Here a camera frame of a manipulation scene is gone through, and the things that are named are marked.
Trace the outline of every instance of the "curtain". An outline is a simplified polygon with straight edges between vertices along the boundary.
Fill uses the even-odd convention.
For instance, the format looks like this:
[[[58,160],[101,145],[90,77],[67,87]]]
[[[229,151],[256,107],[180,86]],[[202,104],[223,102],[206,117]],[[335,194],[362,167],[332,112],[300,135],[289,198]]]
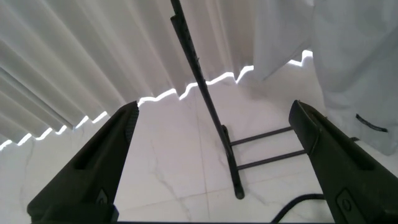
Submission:
[[[182,1],[207,80],[252,65],[254,5]],[[184,93],[195,80],[173,15],[166,0],[0,0],[0,144]]]

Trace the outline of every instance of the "black metal bar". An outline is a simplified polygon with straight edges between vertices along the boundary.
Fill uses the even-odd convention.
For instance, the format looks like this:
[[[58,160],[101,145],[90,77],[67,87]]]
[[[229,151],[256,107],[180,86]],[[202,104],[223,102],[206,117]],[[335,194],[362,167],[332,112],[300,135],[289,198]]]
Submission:
[[[191,67],[193,76],[195,77],[195,80],[198,83],[200,93],[203,99],[205,100],[210,116],[214,122],[214,125],[216,126],[217,133],[220,136],[221,142],[223,143],[228,160],[229,171],[231,173],[231,178],[235,189],[235,196],[238,199],[242,199],[244,197],[243,187],[241,179],[239,177],[239,172],[237,169],[235,157],[232,148],[230,146],[231,142],[229,140],[229,137],[225,133],[227,130],[226,128],[222,127],[220,119],[218,118],[216,112],[216,108],[214,107],[214,104],[211,100],[209,91],[207,89],[206,81],[203,78],[201,72],[200,64],[198,62],[198,57],[195,52],[193,42],[191,40],[191,35],[189,33],[188,25],[185,20],[180,1],[171,0],[171,3],[173,5],[175,16],[171,17],[170,20],[172,21],[177,37],[180,41],[182,49]]]
[[[294,156],[299,156],[299,155],[302,155],[302,154],[305,154],[304,150],[297,151],[297,152],[291,152],[291,153],[288,153],[288,154],[275,156],[275,157],[268,158],[268,159],[263,159],[261,161],[251,162],[251,163],[245,164],[245,165],[240,165],[240,166],[238,166],[238,170],[243,170],[243,169],[247,169],[247,168],[250,168],[250,167],[255,167],[255,166],[258,166],[258,165],[263,165],[263,164],[267,164],[267,163],[270,163],[270,162],[275,162],[275,161],[279,161],[279,160],[282,160],[282,159],[287,159],[287,158],[291,158],[291,157],[294,157]]]
[[[253,140],[256,140],[256,139],[260,139],[260,138],[265,138],[265,137],[268,137],[268,136],[273,136],[275,134],[284,133],[284,132],[290,131],[290,130],[293,130],[293,128],[292,127],[287,127],[287,128],[282,128],[282,129],[278,129],[278,130],[275,130],[275,131],[270,131],[268,133],[259,134],[259,135],[256,135],[256,136],[251,136],[251,137],[248,137],[248,138],[244,138],[244,139],[240,139],[240,140],[237,140],[237,141],[233,141],[233,142],[231,142],[231,146],[236,146],[238,144],[242,144],[242,143],[253,141]]]

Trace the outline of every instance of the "horizontal bar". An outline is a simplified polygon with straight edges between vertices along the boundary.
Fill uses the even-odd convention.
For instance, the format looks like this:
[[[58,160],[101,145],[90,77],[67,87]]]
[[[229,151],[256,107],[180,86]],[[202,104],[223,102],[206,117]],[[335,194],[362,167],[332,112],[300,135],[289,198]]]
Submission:
[[[253,140],[256,140],[256,139],[260,139],[260,138],[265,138],[265,137],[268,137],[268,136],[273,136],[275,134],[284,133],[284,132],[290,131],[290,130],[293,130],[293,128],[292,127],[287,127],[287,128],[282,128],[282,129],[278,129],[278,130],[275,130],[275,131],[270,131],[268,133],[259,134],[259,135],[256,135],[256,136],[251,136],[251,137],[248,137],[248,138],[245,138],[245,139],[233,141],[233,142],[231,142],[231,146],[236,146],[238,144],[242,144],[242,143],[253,141]]]
[[[279,160],[282,160],[282,159],[287,159],[287,158],[290,158],[290,157],[299,156],[299,155],[302,155],[302,154],[305,154],[304,150],[297,151],[297,152],[291,152],[291,153],[288,153],[288,154],[275,156],[275,157],[272,157],[272,158],[269,158],[269,159],[263,159],[261,161],[251,162],[251,163],[245,164],[245,165],[240,165],[240,166],[238,166],[238,170],[243,170],[243,169],[250,168],[250,167],[255,167],[255,166],[258,166],[258,165],[263,165],[263,164],[267,164],[267,163],[270,163],[270,162],[275,162],[275,161],[279,161]]]

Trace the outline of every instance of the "black metal rack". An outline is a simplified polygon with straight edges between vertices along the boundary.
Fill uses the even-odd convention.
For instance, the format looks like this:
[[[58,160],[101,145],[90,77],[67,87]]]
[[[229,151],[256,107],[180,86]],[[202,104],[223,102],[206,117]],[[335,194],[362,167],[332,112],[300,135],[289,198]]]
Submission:
[[[173,5],[173,9],[175,12],[175,16],[171,17],[173,27],[175,29],[175,32],[177,33],[178,39],[180,40],[182,49],[185,53],[188,63],[192,69],[192,73],[195,76],[195,80],[198,83],[200,93],[201,93],[203,99],[205,100],[205,103],[206,103],[206,106],[210,113],[210,116],[214,122],[216,129],[217,129],[217,133],[220,136],[221,142],[223,143],[226,157],[228,160],[229,171],[231,173],[232,183],[234,186],[235,196],[238,199],[242,199],[242,198],[244,198],[244,190],[243,190],[243,186],[242,186],[241,179],[239,176],[239,170],[247,169],[247,168],[262,165],[262,164],[267,164],[267,163],[274,162],[274,161],[279,161],[279,160],[294,157],[294,156],[299,156],[299,155],[305,154],[305,151],[301,150],[301,151],[291,152],[288,154],[275,156],[275,157],[268,158],[268,159],[263,159],[261,161],[252,162],[252,163],[244,164],[241,166],[236,165],[234,152],[232,150],[233,146],[236,146],[238,144],[242,144],[245,142],[253,141],[256,139],[260,139],[260,138],[266,138],[269,136],[273,136],[275,134],[284,133],[284,132],[292,130],[292,128],[291,127],[282,128],[282,129],[278,129],[278,130],[271,131],[268,133],[248,137],[245,139],[241,139],[241,140],[237,140],[237,141],[233,141],[233,142],[230,141],[228,130],[227,130],[226,126],[221,124],[221,121],[218,118],[213,101],[211,100],[211,96],[207,89],[206,80],[203,78],[201,68],[200,68],[200,65],[198,62],[198,57],[195,52],[193,42],[191,40],[188,25],[185,20],[185,16],[183,14],[180,1],[179,0],[171,0],[171,3]]]

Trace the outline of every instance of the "black cable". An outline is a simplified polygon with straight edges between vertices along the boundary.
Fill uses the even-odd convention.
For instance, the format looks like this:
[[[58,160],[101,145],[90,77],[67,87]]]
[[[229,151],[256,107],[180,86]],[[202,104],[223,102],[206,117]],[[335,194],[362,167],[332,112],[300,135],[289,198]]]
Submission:
[[[286,215],[287,212],[290,211],[296,204],[304,201],[304,200],[325,200],[325,196],[323,194],[306,194],[298,196],[297,198],[290,201],[282,210],[275,216],[275,218],[271,221],[271,223],[279,223],[280,220]]]

